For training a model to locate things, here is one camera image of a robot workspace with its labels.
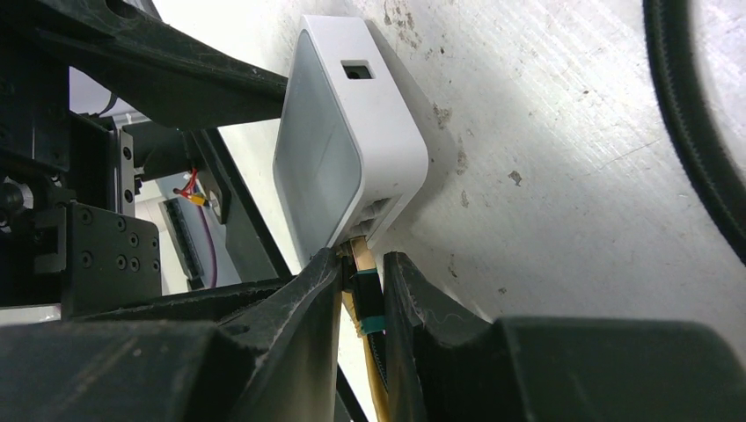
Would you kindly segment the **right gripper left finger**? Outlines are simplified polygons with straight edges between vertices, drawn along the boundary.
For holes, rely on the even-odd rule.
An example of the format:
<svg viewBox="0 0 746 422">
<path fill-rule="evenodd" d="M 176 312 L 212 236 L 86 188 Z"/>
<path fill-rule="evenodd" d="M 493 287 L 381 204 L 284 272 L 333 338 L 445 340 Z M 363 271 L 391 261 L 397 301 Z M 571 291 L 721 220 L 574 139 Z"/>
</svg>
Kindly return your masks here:
<svg viewBox="0 0 746 422">
<path fill-rule="evenodd" d="M 330 421 L 341 265 L 1 330 L 4 421 Z"/>
</svg>

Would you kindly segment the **grey network switch box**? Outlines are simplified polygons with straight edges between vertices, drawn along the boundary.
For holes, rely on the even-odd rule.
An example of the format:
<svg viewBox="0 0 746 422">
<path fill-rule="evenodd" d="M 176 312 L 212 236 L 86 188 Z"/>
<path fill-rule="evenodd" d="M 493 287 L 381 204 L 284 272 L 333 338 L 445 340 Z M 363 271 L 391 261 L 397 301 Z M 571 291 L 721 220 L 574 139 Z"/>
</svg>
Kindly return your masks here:
<svg viewBox="0 0 746 422">
<path fill-rule="evenodd" d="M 421 189 L 428 165 L 366 23 L 303 16 L 273 161 L 300 263 L 355 237 L 375 244 Z"/>
</svg>

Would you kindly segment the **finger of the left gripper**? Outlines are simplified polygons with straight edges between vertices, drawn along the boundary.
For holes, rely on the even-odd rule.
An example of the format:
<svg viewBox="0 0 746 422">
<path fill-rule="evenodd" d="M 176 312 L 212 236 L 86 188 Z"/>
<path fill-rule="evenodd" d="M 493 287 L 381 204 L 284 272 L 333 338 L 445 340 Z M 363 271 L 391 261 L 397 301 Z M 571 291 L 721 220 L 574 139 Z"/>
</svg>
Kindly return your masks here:
<svg viewBox="0 0 746 422">
<path fill-rule="evenodd" d="M 280 117 L 288 79 L 241 62 L 126 1 L 37 1 L 49 53 L 166 127 L 204 129 Z"/>
</svg>

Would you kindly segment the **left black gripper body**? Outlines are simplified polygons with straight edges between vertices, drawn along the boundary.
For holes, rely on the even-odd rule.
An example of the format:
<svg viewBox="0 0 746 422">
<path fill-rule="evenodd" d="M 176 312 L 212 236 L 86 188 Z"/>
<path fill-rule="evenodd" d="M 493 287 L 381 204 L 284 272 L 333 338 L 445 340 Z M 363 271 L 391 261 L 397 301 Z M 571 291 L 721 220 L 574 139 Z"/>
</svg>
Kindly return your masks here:
<svg viewBox="0 0 746 422">
<path fill-rule="evenodd" d="M 103 110 L 72 109 L 78 69 L 36 42 L 35 2 L 1 4 L 1 304 L 72 317 L 158 298 L 159 232 L 135 217 L 132 137 Z"/>
</svg>

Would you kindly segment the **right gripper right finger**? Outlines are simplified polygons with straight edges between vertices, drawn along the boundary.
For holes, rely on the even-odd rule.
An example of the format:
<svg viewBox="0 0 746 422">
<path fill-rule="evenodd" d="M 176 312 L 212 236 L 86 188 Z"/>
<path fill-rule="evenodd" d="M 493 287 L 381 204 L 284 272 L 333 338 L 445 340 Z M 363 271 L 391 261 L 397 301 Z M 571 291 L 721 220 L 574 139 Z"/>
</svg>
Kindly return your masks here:
<svg viewBox="0 0 746 422">
<path fill-rule="evenodd" d="M 508 316 L 488 322 L 384 256 L 394 421 L 742 421 L 745 371 L 692 322 Z"/>
</svg>

